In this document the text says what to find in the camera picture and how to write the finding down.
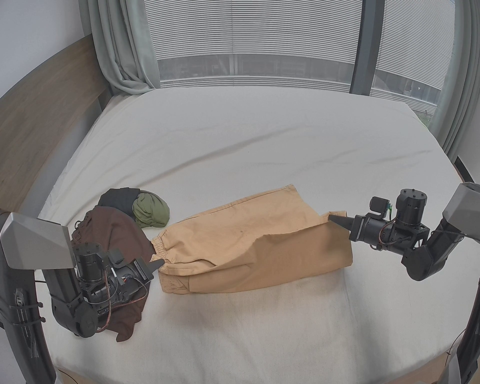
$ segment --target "olive green cloth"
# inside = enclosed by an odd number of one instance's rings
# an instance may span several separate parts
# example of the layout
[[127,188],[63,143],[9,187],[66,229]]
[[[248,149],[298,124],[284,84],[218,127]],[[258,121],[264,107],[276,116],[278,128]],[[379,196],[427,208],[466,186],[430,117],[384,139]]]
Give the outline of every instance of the olive green cloth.
[[164,227],[170,219],[170,208],[157,195],[140,191],[132,205],[135,222],[140,228]]

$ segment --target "curtain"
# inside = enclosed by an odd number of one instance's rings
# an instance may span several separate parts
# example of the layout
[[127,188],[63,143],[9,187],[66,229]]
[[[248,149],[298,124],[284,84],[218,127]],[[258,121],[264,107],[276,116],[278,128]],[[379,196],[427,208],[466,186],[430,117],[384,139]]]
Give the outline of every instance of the curtain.
[[452,59],[429,130],[454,162],[480,94],[479,0],[455,1]]
[[160,88],[160,74],[143,0],[80,0],[85,34],[91,29],[98,63],[114,93]]

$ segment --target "headboard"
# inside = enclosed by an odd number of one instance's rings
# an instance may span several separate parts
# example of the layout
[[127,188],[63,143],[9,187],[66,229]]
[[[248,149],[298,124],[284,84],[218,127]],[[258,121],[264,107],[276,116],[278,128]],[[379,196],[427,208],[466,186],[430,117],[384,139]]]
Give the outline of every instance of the headboard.
[[20,209],[49,156],[107,86],[88,35],[0,98],[2,209]]

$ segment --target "brown garment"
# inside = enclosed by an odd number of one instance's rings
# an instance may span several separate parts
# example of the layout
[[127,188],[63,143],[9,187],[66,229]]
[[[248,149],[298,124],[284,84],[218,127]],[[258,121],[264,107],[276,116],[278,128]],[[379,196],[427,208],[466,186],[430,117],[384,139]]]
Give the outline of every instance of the brown garment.
[[[346,212],[332,212],[346,215]],[[293,185],[185,219],[152,240],[164,292],[238,292],[352,264],[349,232],[319,216]]]
[[[147,263],[155,250],[135,221],[125,213],[112,207],[96,206],[87,212],[83,221],[72,233],[72,245],[85,242],[100,244],[104,251],[118,248],[125,261],[130,263],[141,257]],[[138,299],[145,294],[140,289],[132,298]],[[135,323],[142,319],[146,298],[136,303],[112,310],[107,329],[117,332],[117,341],[128,340],[133,334]]]

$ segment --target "white bed sheet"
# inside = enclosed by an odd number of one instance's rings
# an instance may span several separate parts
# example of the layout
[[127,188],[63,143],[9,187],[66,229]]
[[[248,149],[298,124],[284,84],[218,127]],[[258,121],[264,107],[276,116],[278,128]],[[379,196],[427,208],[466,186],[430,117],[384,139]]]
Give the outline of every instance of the white bed sheet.
[[[68,225],[108,188],[160,195],[170,223],[293,183],[322,214],[368,211],[374,195],[428,195],[434,228],[459,176],[402,103],[274,87],[159,89],[117,98],[57,181],[41,218]],[[158,229],[145,230],[151,239]],[[465,327],[477,244],[411,280],[401,257],[353,243],[351,267],[234,294],[173,295],[152,283],[133,337],[75,337],[38,285],[54,362],[100,383],[380,383],[444,352]]]

